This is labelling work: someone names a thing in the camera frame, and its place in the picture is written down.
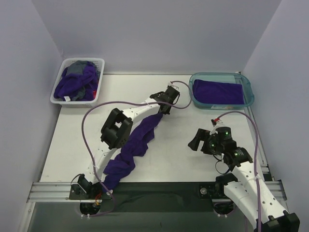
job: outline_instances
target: blue plastic tub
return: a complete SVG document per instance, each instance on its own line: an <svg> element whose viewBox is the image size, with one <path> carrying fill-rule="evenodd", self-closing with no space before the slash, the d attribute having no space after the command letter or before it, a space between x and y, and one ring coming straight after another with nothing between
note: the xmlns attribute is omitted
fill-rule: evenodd
<svg viewBox="0 0 309 232"><path fill-rule="evenodd" d="M254 94L252 93L250 81L243 75L237 73L220 73L220 72L199 72L191 76L189 87L192 90L195 80L214 81L222 83L242 84L243 97L245 104L226 105L226 104L205 104L201 103L192 96L192 101L197 108L215 109L215 110L240 110L248 107L254 102Z"/></svg>

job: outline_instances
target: white plastic basket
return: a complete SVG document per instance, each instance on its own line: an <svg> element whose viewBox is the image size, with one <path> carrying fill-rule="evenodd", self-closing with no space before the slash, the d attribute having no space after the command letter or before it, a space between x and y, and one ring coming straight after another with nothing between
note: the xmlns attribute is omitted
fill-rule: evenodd
<svg viewBox="0 0 309 232"><path fill-rule="evenodd" d="M100 78L98 81L98 89L97 89L97 94L96 94L96 98L94 98L92 101L63 101L62 99L56 99L54 98L54 92L55 89L58 85L58 83L61 80L61 75L63 73L63 70L70 66L71 64L73 64L74 62L78 61L78 60L86 60L86 61L91 61L93 62L96 66L97 69L100 71ZM63 107L70 107L70 108L87 108L87 107L93 107L96 106L98 104L98 95L100 93L100 88L101 88L101 83L102 83L102 79L103 79L103 70L104 70L104 60L103 59L99 59L99 58L69 58L69 59L65 59L62 62L62 65L60 67L60 70L58 72L58 76L56 78L56 82L54 84L53 87L53 91L52 91L52 95L50 96L50 101L54 104L60 104Z"/></svg>

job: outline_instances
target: purple towel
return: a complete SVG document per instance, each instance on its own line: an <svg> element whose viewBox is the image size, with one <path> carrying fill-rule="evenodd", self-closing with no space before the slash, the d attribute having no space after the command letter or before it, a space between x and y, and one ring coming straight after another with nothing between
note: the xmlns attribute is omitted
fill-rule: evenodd
<svg viewBox="0 0 309 232"><path fill-rule="evenodd" d="M64 100L65 96L71 99L75 97L82 87L85 87L85 95L80 101L92 101L94 91L98 88L98 74L95 65L88 62L83 70L83 74L70 73L67 75L68 68L65 68L62 73L62 79L57 85L54 98Z"/></svg>
<svg viewBox="0 0 309 232"><path fill-rule="evenodd" d="M159 113L145 118L130 134L127 143L121 148L121 153L114 160L110 160L104 173L104 184L108 189L114 189L119 181L129 175L135 168L134 156L144 156L154 137L154 128L159 124L163 114Z"/></svg>
<svg viewBox="0 0 309 232"><path fill-rule="evenodd" d="M192 92L200 103L235 105L245 103L241 84L195 80Z"/></svg>

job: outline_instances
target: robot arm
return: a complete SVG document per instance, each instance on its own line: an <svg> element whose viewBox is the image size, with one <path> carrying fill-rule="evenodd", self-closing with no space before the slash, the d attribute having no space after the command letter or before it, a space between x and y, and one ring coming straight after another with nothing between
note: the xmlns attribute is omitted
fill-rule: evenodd
<svg viewBox="0 0 309 232"><path fill-rule="evenodd" d="M154 102L154 100L148 98L142 104L150 102ZM159 104L151 104L125 109L123 111L117 108L112 110L102 127L102 143L100 143L100 147L95 154L97 173L103 173L115 151L127 142L132 126L150 115L157 114L159 108ZM92 184L98 182L93 172L92 163L89 164L85 172L85 178Z"/></svg>
<svg viewBox="0 0 309 232"><path fill-rule="evenodd" d="M198 129L195 138L188 144L197 150L200 141L204 141L202 152L221 156L229 167L230 173L216 178L216 191L230 198L242 211L257 231L258 195L256 178L259 178L261 197L261 221L264 232L297 232L299 219L295 213L289 214L276 200L259 174L254 176L254 165L245 148L237 147L232 139L231 129L221 121L212 121L212 131Z"/></svg>
<svg viewBox="0 0 309 232"><path fill-rule="evenodd" d="M169 114L171 106L162 102L173 104L179 95L178 87L169 84L165 92L153 94L142 102L145 104L143 106L122 111L117 108L113 109L101 129L102 143L94 155L97 173L101 175L115 151L126 144L135 123L158 112ZM74 191L82 191L82 194L90 198L100 191L101 187L93 172L92 163L88 165L84 174L79 176L77 184Z"/></svg>

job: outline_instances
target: white tabletop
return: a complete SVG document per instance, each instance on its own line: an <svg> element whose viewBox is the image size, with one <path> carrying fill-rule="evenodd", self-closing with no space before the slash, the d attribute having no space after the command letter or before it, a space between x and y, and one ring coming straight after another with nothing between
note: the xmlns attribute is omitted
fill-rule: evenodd
<svg viewBox="0 0 309 232"><path fill-rule="evenodd" d="M173 80L189 82L189 75L104 75L99 93L99 102L128 101L140 103L151 94L165 91ZM177 83L180 89L178 105L189 102L186 86ZM94 110L86 119L85 135L90 148L95 152L100 141L100 130L113 108L126 109L128 105L110 104ZM82 140L81 122L87 109L62 107L55 133L41 176L41 182L70 182L83 173L91 162ZM216 160L200 151L192 151L187 145L197 129L212 129L211 119L223 113L221 110L201 110L191 104L187 109L171 109L163 116L155 129L155 139L149 144L144 157L135 157L136 168L122 182L193 182L214 181L219 174ZM231 127L238 146L247 149L253 156L253 138L247 119L238 114L222 118ZM225 164L217 165L224 172Z"/></svg>

